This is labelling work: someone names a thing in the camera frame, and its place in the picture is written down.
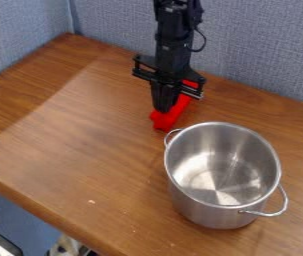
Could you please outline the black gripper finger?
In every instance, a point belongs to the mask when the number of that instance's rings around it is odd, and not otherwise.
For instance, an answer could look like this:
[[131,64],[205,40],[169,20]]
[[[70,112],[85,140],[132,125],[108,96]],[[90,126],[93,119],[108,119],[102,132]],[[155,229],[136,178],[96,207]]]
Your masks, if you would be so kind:
[[165,86],[165,112],[168,112],[176,104],[180,91],[181,88],[179,84],[169,84]]
[[159,112],[164,112],[165,111],[165,105],[164,105],[164,102],[163,102],[163,85],[156,81],[151,81],[149,85],[151,85],[151,96],[152,96],[153,108]]

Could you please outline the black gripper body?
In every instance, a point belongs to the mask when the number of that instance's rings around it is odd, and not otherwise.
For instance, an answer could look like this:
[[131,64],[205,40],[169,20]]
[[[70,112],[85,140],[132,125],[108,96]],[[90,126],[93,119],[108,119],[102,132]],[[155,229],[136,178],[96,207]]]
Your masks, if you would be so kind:
[[192,33],[183,39],[165,39],[156,34],[155,39],[155,55],[136,54],[132,58],[132,75],[148,83],[156,81],[164,85],[179,84],[180,93],[200,99],[205,79],[192,70],[189,61],[191,54],[201,51],[205,44],[197,49],[192,48]]

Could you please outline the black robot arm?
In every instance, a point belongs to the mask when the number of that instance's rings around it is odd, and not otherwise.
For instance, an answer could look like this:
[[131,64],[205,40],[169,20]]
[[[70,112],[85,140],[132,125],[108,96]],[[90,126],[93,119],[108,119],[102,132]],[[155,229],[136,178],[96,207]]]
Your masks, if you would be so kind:
[[156,20],[155,55],[133,56],[132,75],[149,83],[152,105],[167,113],[179,96],[203,97],[205,78],[191,67],[191,54],[200,52],[207,38],[200,0],[153,0]]

